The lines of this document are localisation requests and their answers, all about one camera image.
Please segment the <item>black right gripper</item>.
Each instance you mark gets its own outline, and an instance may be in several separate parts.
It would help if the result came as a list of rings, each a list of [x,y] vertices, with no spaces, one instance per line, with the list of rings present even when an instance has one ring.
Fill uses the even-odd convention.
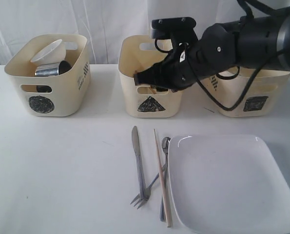
[[[147,84],[157,93],[181,91],[208,77],[208,64],[198,49],[181,44],[150,68],[134,74],[135,85]]]

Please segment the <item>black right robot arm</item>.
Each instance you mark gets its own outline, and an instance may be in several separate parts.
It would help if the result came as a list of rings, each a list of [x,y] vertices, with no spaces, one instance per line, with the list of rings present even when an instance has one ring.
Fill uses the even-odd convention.
[[[198,38],[191,17],[155,19],[156,40],[170,39],[166,57],[134,74],[136,85],[173,91],[232,67],[290,71],[290,14],[215,23]]]

